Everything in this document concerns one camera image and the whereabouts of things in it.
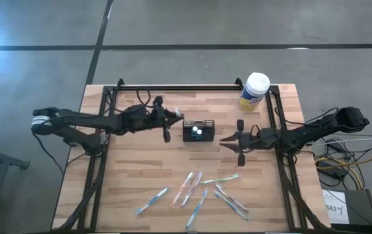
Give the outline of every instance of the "small black basket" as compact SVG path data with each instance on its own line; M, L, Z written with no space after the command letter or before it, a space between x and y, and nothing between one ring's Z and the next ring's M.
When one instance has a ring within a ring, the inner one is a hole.
M192 135L192 128L196 126L202 130L200 138ZM215 136L215 121L202 120L202 121L183 121L183 141L184 142L209 142L213 141Z

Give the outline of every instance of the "wooden table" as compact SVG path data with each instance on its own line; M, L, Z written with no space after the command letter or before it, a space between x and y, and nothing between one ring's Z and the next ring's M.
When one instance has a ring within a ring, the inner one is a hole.
M303 122L296 86L279 84L279 87L286 118ZM102 85L86 87L81 112L98 113L102 89ZM111 136L96 231L185 231L204 189L208 190L208 195L190 231L288 230L274 150L247 153L245 166L237 167L236 154L219 146L219 139L234 133L237 119L245 121L245 131L254 124L260 128L270 127L265 100L255 111L243 112L238 106L239 91L152 91L152 99L157 95L163 96L164 107L171 111L179 107L186 119L214 120L215 139L213 142L184 143L181 122L170 129L170 143L164 143L161 129ZM135 91L118 92L117 108L124 109L138 103ZM295 127L298 126L288 125L289 129ZM94 132L83 127L78 129ZM81 148L72 149L69 160L82 152ZM297 157L302 197L322 223L330 226L313 157L309 153ZM67 167L54 228L59 227L80 202L88 161L88 157L82 157ZM200 185L185 208L180 208L179 204L169 208L189 172L203 172L203 180L240 174L239 179L222 185L228 194L250 210L250 220L243 220L216 198L213 185ZM135 216L136 208L142 207L165 187L170 187L169 192L145 210L143 216ZM91 207L88 207L87 220L90 220L89 209ZM293 214L296 218L296 209L293 209Z

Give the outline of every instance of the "gray floor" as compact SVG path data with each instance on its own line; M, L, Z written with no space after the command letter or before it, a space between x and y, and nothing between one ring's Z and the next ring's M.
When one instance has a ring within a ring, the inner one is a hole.
M93 45L105 4L0 0L0 46ZM372 43L372 0L116 0L104 40L216 43ZM27 171L13 168L8 175L0 233L49 229L62 178L31 136L31 112L50 106L77 110L92 54L0 51L0 152L31 161ZM371 122L363 133L372 134L372 49L103 51L94 84L118 78L130 84L231 83L254 71L273 83L296 83L306 119L331 107L360 107ZM58 137L43 141L64 166L68 148ZM372 141L347 146L363 150ZM372 162L362 168L372 192Z

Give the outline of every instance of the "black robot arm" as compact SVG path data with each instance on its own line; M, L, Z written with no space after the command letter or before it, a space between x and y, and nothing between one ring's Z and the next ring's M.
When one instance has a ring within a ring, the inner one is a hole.
M134 105L121 114L112 116L85 114L54 107L34 110L31 131L37 135L57 135L69 145L73 142L79 143L89 155L101 153L101 137L97 134L85 134L71 126L102 129L107 134L115 135L161 127L164 141L170 142L168 129L182 120L183 116L164 109L162 104L163 98L157 96L151 112L147 111L145 105Z
M220 141L238 140L238 145L221 143L238 153L238 166L244 166L245 156L252 150L269 150L275 146L284 153L291 153L303 148L309 142L320 139L332 133L342 131L353 133L361 131L369 124L360 109L345 107L338 109L334 114L328 114L314 122L304 124L294 130L263 128L256 135L243 133L244 121L237 121L237 131L234 135Z

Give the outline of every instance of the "white lid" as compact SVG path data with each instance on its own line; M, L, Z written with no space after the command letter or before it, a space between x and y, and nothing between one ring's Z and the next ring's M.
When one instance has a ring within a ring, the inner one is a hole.
M259 72L253 72L246 80L245 88L253 94L265 94L270 88L270 79Z

